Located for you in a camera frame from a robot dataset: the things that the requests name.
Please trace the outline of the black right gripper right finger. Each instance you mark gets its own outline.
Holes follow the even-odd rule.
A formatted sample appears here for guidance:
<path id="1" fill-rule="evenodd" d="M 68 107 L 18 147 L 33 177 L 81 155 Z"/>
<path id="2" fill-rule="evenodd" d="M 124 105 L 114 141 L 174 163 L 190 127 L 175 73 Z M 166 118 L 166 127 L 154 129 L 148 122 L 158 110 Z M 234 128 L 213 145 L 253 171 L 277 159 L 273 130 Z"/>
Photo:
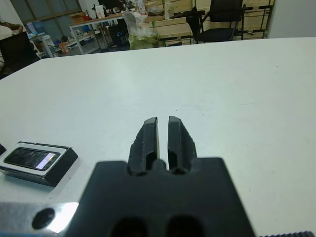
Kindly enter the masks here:
<path id="1" fill-rule="evenodd" d="M 197 158 L 196 146 L 180 118 L 170 116 L 168 121 L 168 164 L 174 174 L 190 171 L 192 160 Z"/>

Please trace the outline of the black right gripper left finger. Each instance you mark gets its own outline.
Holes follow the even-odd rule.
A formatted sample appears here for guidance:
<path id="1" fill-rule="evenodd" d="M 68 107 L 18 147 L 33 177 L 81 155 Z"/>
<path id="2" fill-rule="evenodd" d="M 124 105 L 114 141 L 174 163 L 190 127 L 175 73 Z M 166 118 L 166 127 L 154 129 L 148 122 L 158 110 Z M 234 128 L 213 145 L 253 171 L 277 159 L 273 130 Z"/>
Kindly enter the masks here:
<path id="1" fill-rule="evenodd" d="M 152 117 L 144 121 L 130 147 L 128 172 L 141 175 L 152 169 L 158 159 L 158 118 Z"/>

